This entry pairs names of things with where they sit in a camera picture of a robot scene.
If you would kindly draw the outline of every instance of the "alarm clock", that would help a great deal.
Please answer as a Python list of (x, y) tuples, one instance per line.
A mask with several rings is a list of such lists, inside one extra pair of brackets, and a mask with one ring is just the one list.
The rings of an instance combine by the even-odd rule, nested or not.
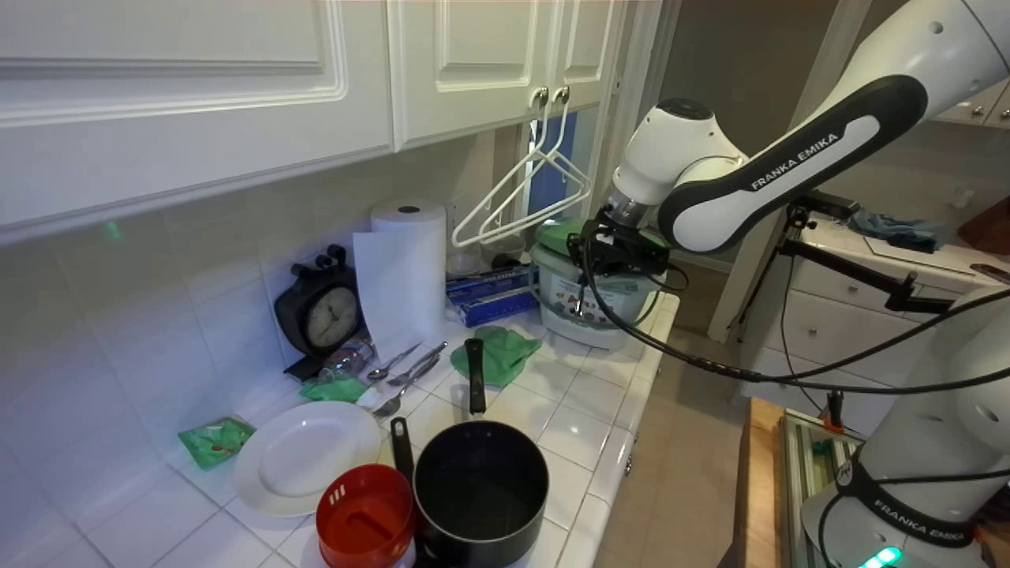
[(288, 373), (317, 379), (326, 361), (363, 329), (357, 281), (343, 247), (329, 247), (317, 266), (289, 266), (295, 285), (274, 299), (283, 338), (304, 352)]

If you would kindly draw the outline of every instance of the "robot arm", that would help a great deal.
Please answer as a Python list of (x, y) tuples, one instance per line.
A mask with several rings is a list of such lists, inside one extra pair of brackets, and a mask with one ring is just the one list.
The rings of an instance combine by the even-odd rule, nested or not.
[(690, 253), (733, 247), (778, 206), (882, 150), (1010, 74), (1007, 0), (909, 0), (848, 61), (831, 98), (745, 159), (699, 107), (652, 107), (612, 173), (610, 219)]

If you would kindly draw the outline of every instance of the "white hanger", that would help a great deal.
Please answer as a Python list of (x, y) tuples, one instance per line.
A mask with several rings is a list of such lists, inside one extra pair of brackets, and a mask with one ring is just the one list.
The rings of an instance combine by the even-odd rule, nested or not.
[[(544, 147), (547, 142), (547, 120), (548, 120), (548, 111), (551, 104), (562, 104), (562, 123), (560, 123), (560, 137), (548, 147)], [(539, 101), (539, 132), (533, 132), (533, 147), (470, 208), (470, 213), (465, 220), (458, 220), (458, 226), (450, 230), (450, 243), (461, 249), (461, 247), (470, 247), (470, 243), (495, 243), (495, 239), (506, 239), (512, 232), (521, 232), (528, 226), (536, 226), (544, 220), (548, 220), (551, 213), (583, 201), (591, 195), (591, 181), (583, 170), (578, 170), (578, 165), (570, 165), (565, 155), (562, 155), (562, 142), (565, 142), (565, 132), (568, 132), (568, 116), (570, 116), (570, 107), (568, 107), (568, 93), (555, 93), (555, 98), (548, 101)], [(528, 213), (528, 219), (519, 219), (519, 220), (509, 220), (503, 226), (492, 226), (498, 220), (498, 213), (524, 192), (529, 190), (529, 181), (536, 177), (536, 170), (544, 170), (547, 165), (551, 165), (565, 181), (568, 186), (578, 186), (578, 192), (539, 208), (536, 213)], [(495, 212), (488, 212), (479, 225), (479, 230), (474, 237), (461, 237), (465, 226), (486, 208), (492, 206), (492, 200), (509, 186), (514, 182), (514, 190), (495, 206)]]

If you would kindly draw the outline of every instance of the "paper towel roll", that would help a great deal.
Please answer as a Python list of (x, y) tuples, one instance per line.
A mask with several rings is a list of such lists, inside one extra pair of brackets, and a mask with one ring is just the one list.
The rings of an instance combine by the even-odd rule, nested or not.
[(379, 361), (442, 342), (445, 243), (445, 208), (415, 201), (376, 208), (374, 230), (353, 232), (357, 288)]

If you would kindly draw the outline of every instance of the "red bowl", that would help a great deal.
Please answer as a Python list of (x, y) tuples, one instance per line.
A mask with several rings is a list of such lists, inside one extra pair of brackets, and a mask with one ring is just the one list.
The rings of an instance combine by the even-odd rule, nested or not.
[(382, 463), (338, 477), (317, 506), (320, 552), (331, 568), (396, 565), (415, 536), (406, 481)]

